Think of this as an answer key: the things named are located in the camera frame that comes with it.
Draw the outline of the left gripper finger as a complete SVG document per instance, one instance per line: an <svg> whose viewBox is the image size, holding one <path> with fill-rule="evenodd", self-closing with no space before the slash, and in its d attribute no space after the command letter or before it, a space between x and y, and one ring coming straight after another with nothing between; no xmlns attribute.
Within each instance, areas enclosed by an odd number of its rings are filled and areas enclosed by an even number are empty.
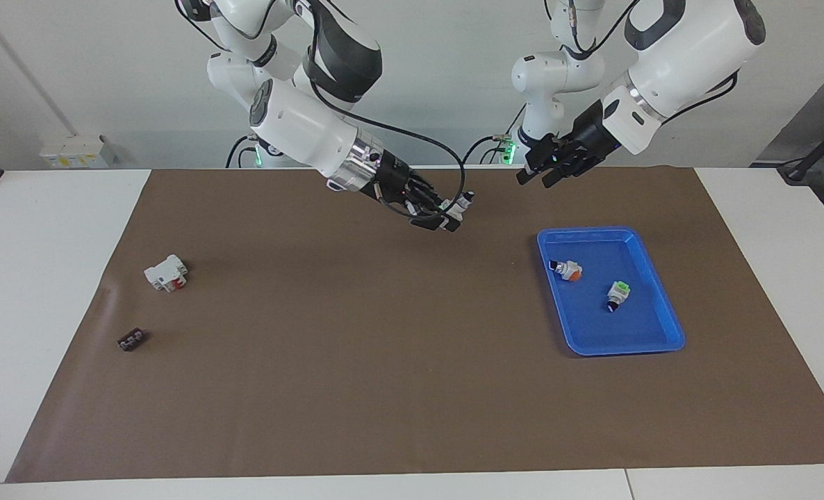
<svg viewBox="0 0 824 500"><path fill-rule="evenodd" d="M541 177L543 187L550 189L559 181L575 175L575 167L569 162L558 162Z"/></svg>
<svg viewBox="0 0 824 500"><path fill-rule="evenodd" d="M515 174L517 183L525 185L543 173L546 152L542 149L530 149L525 155L525 164Z"/></svg>

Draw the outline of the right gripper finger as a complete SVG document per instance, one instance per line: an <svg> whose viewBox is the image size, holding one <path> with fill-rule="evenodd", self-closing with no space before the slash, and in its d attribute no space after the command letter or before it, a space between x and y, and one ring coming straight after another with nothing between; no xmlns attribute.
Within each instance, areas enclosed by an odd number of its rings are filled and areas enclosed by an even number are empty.
<svg viewBox="0 0 824 500"><path fill-rule="evenodd" d="M459 204L459 194L454 197L442 197L434 185L425 178L415 178L415 212L448 213Z"/></svg>
<svg viewBox="0 0 824 500"><path fill-rule="evenodd" d="M428 231L457 231L463 222L463 215L457 213L419 213L409 218L410 224Z"/></svg>

